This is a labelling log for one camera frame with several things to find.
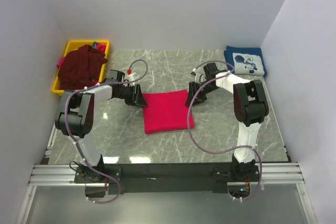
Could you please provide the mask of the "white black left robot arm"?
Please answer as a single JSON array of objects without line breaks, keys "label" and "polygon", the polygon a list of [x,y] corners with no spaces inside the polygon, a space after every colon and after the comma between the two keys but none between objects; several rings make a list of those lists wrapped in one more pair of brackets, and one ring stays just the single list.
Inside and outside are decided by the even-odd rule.
[{"label": "white black left robot arm", "polygon": [[89,88],[63,92],[55,116],[55,127],[72,141],[79,154],[79,176],[93,183],[99,183],[104,178],[112,179],[91,134],[94,109],[97,104],[113,98],[121,99],[129,106],[147,106],[138,84],[143,77],[130,69],[128,74],[111,70],[106,79]]}]

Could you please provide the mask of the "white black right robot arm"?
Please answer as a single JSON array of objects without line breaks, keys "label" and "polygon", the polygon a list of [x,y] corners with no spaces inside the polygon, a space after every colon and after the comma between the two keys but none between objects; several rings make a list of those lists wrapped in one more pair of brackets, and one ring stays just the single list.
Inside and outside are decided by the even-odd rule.
[{"label": "white black right robot arm", "polygon": [[[230,70],[219,70],[216,63],[220,62]],[[189,83],[188,97],[185,105],[188,107],[186,116],[187,130],[193,143],[205,153],[224,154],[233,152],[229,172],[225,178],[241,182],[246,178],[260,178],[262,167],[256,165],[255,159],[261,159],[256,151],[259,129],[269,114],[269,106],[260,80],[247,80],[233,74],[233,65],[222,60],[206,61],[193,68],[191,75],[196,76],[196,70],[203,67],[205,81]],[[191,132],[191,113],[194,104],[206,101],[207,94],[217,89],[224,89],[233,95],[234,115],[239,122],[237,146],[224,151],[209,151],[202,148]]]}]

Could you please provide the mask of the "bright red t-shirt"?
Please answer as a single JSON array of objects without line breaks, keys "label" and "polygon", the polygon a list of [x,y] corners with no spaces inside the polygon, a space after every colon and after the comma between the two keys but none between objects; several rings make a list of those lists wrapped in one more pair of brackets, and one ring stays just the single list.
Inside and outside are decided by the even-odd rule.
[{"label": "bright red t-shirt", "polygon": [[144,93],[143,97],[148,104],[143,108],[145,134],[187,129],[187,90]]}]

